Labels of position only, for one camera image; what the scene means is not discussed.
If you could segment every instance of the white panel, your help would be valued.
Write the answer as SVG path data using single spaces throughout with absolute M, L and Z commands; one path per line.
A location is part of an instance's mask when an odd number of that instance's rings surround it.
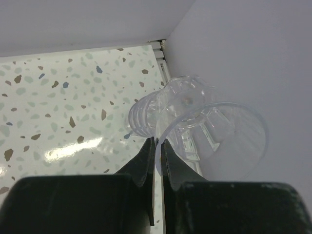
M 155 54 L 156 59 L 164 58 L 164 53 L 161 50 L 154 50 L 154 54 Z
M 1 0 L 0 56 L 164 39 L 194 0 Z
M 293 185 L 312 212 L 312 1 L 197 0 L 165 46 L 173 76 L 198 74 L 256 108 L 270 130 L 248 177 Z

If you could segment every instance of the speckled surface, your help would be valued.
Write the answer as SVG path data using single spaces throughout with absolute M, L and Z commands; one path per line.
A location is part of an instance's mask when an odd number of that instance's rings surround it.
M 22 177 L 116 172 L 145 140 L 125 128 L 129 109 L 161 82 L 151 46 L 0 63 L 0 204 Z M 156 176 L 152 233 L 160 186 Z

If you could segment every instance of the colored speckle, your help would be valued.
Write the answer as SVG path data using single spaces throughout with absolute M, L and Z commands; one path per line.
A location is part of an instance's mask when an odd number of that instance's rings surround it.
M 51 128 L 53 132 L 56 132 L 58 130 L 58 125 L 56 123 L 51 123 Z
M 72 105 L 66 104 L 66 105 L 65 105 L 65 109 L 68 110 L 68 111 L 73 111 L 73 110 L 74 110 L 74 107 L 73 107 Z
M 133 68 L 134 65 L 135 65 L 136 61 L 135 60 L 132 60 L 131 62 L 129 62 L 129 67 L 130 68 Z
M 95 102 L 100 102 L 101 99 L 100 99 L 99 97 L 94 97 L 94 98 L 93 98 L 93 101 L 95 101 Z
M 41 84 L 40 85 L 45 85 L 49 82 L 49 79 L 42 79 Z
M 50 93 L 49 95 L 48 95 L 48 98 L 54 98 L 55 97 L 55 93 Z
M 37 140 L 39 137 L 41 136 L 41 134 L 36 134 L 36 135 L 33 135 L 31 137 L 32 140 Z
M 82 143 L 83 140 L 84 140 L 84 137 L 83 136 L 79 136 L 78 139 L 77 139 L 78 144 Z
M 130 133 L 128 133 L 128 134 L 126 134 L 126 135 L 124 135 L 124 136 L 123 136 L 123 138 L 124 138 L 124 139 L 129 139 L 129 137 L 130 137 L 131 133 L 132 133 L 132 132 L 130 132 Z
M 105 162 L 109 162 L 109 158 L 107 156 L 103 156 L 103 159 L 105 160 Z
M 34 114 L 30 117 L 30 119 L 38 119 L 40 116 L 38 114 Z
M 17 122 L 18 128 L 20 128 L 22 125 L 23 125 L 23 121 L 20 120 L 20 121 Z
M 93 56 L 90 53 L 86 53 L 87 59 L 93 59 Z
M 24 152 L 28 151 L 29 150 L 29 145 L 25 146 L 24 147 Z
M 6 160 L 7 162 L 10 161 L 10 158 L 12 157 L 13 152 L 14 152 L 14 150 L 12 150 L 12 149 L 8 149 L 8 150 L 6 150 L 6 151 L 4 152 L 4 158 L 5 158 L 5 160 Z
M 40 76 L 39 76 L 39 79 L 41 79 L 42 77 L 44 77 L 45 73 L 42 73 Z
M 55 75 L 55 74 L 57 73 L 57 71 L 56 71 L 55 69 L 51 69 L 51 73 L 52 73 L 53 75 Z
M 15 78 L 14 78 L 14 81 L 15 81 L 16 84 L 20 83 L 20 81 L 21 81 L 21 75 L 15 77 Z
M 102 110 L 101 118 L 102 118 L 102 120 L 105 120 L 105 118 L 106 118 L 106 111 L 105 110 Z
M 16 69 L 14 70 L 14 72 L 15 72 L 16 74 L 21 73 L 21 68 L 20 68 L 20 67 L 16 68 Z
M 70 116 L 70 119 L 69 119 L 69 125 L 74 128 L 76 126 L 75 122 L 74 122 L 74 119 L 73 117 Z
M 97 72 L 98 73 L 103 73 L 102 69 L 99 66 L 97 66 Z
M 3 67 L 4 69 L 6 69 L 6 70 L 11 70 L 11 67 L 10 67 L 9 65 L 2 65 L 2 67 Z
M 59 85 L 59 82 L 58 81 L 54 81 L 54 84 L 52 85 L 52 88 L 55 88 Z
M 89 115 L 85 114 L 82 118 L 81 121 L 87 121 L 89 119 Z
M 66 89 L 68 87 L 69 83 L 68 82 L 64 82 L 63 83 L 63 88 Z
M 99 77 L 94 77 L 93 80 L 94 80 L 95 83 L 101 83 L 102 82 L 102 79 L 99 78 Z
M 18 95 L 22 95 L 22 94 L 24 94 L 26 92 L 26 89 L 25 88 L 18 88 L 17 90 L 16 90 L 16 93 L 18 94 Z
M 24 78 L 24 80 L 27 82 L 27 83 L 32 83 L 34 80 L 31 78 L 31 77 L 29 77 L 29 76 L 26 76 L 25 78 Z
M 9 187 L 2 187 L 2 188 L 0 189 L 0 194 L 4 194 L 4 193 L 8 192 L 9 190 L 10 190 Z
M 107 117 L 107 119 L 108 119 L 108 120 L 112 120 L 113 117 L 114 117 L 113 115 L 109 115 L 109 116 Z
M 129 100 L 127 97 L 124 97 L 122 100 L 123 100 L 124 102 L 130 104 L 130 100 Z
M 97 135 L 101 135 L 101 133 L 102 133 L 100 130 L 95 129 L 94 127 L 90 127 L 89 130 L 91 133 L 94 133 Z
M 40 159 L 40 154 L 38 154 L 36 151 L 34 151 L 34 159 L 39 160 Z
M 74 74 L 71 75 L 71 77 L 80 78 L 80 75 L 78 75 L 77 73 L 74 73 Z

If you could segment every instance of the clear plastic cup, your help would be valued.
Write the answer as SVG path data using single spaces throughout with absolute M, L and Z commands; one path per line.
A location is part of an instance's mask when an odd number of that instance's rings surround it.
M 264 156 L 268 129 L 250 107 L 226 101 L 215 87 L 198 76 L 170 80 L 166 86 L 137 102 L 129 112 L 135 133 L 167 138 L 176 154 L 207 180 L 237 180 Z

